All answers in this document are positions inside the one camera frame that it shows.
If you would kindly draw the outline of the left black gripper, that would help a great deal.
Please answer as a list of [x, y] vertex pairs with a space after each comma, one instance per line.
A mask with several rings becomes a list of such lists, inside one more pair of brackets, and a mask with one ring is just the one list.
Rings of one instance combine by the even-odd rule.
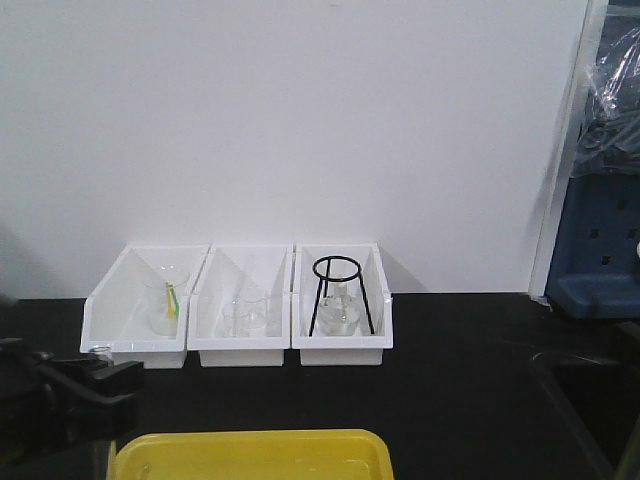
[[[141, 362], [50, 359], [21, 338], [1, 340], [3, 460], [33, 460], [55, 443], [114, 440], [137, 426]], [[40, 372], [46, 362], [47, 381]]]

